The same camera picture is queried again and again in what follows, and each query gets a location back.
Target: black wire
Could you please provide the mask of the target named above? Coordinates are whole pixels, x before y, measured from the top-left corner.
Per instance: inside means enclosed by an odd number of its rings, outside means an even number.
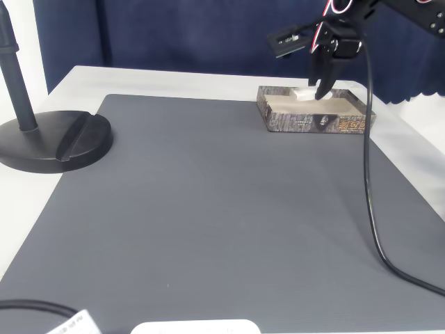
[[[362,41],[362,49],[364,51],[364,55],[366,58],[366,67],[368,70],[368,87],[367,87],[367,96],[366,96],[366,117],[365,117],[365,129],[364,129],[364,143],[363,143],[363,172],[364,172],[364,190],[366,194],[366,204],[368,206],[368,215],[369,215],[369,221],[371,223],[371,230],[373,233],[374,238],[374,244],[377,248],[378,255],[380,256],[380,259],[382,259],[383,263],[391,270],[396,276],[402,278],[403,280],[406,280],[412,284],[418,285],[424,289],[430,290],[431,292],[434,292],[436,294],[440,294],[441,296],[445,296],[445,290],[436,287],[435,285],[432,285],[430,283],[424,282],[422,280],[419,280],[418,278],[415,278],[411,275],[408,275],[404,271],[401,271],[399,268],[394,266],[392,262],[389,260],[388,256],[386,255],[385,251],[383,250],[382,243],[380,242],[380,237],[377,230],[377,224],[375,222],[375,214],[374,214],[374,208],[373,208],[373,201],[372,201],[372,195],[371,195],[371,176],[369,172],[369,142],[370,138],[369,135],[371,133],[371,111],[373,106],[373,71],[371,66],[371,57],[369,56],[369,49],[368,45],[366,43],[366,38],[362,31],[359,29],[359,27],[349,19],[345,17],[338,17],[334,15],[327,15],[318,18],[311,24],[307,24],[305,26],[302,26],[299,31],[308,29],[308,28],[314,28],[317,24],[320,24],[321,22],[338,22],[342,21],[343,23],[347,23],[352,28],[354,28],[356,34],[359,36],[360,40]]]
[[[29,299],[11,299],[7,301],[0,301],[0,310],[34,310],[61,315],[62,317],[66,317],[68,319],[79,312],[74,308],[69,308],[64,305]]]

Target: open box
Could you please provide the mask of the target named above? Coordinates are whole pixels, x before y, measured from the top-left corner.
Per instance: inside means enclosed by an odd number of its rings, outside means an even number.
[[[347,89],[328,100],[299,101],[292,87],[260,86],[257,104],[270,132],[363,134],[366,105]],[[371,126],[375,121],[371,114]]]

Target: navy blue curtain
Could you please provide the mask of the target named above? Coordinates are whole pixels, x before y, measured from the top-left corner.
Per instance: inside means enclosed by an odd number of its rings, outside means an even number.
[[[265,36],[320,16],[325,0],[34,0],[34,6],[52,90],[74,65],[308,77],[307,50],[275,59]],[[445,94],[445,42],[384,6],[366,33],[380,99]],[[362,56],[341,79],[366,83]]]

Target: gray desk mat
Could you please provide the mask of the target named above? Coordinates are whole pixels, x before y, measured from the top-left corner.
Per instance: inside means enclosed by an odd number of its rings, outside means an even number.
[[[378,259],[360,135],[269,133],[254,102],[110,95],[99,113],[114,146],[64,174],[0,298],[87,308],[104,334],[186,319],[249,319],[262,333],[445,329],[445,298]],[[371,165],[389,256],[445,287],[445,223],[374,145]],[[0,333],[61,321],[4,311]]]

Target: white device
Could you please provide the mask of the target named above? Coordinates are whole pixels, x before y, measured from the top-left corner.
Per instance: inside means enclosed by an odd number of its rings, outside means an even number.
[[[131,334],[261,334],[250,320],[145,322]]]

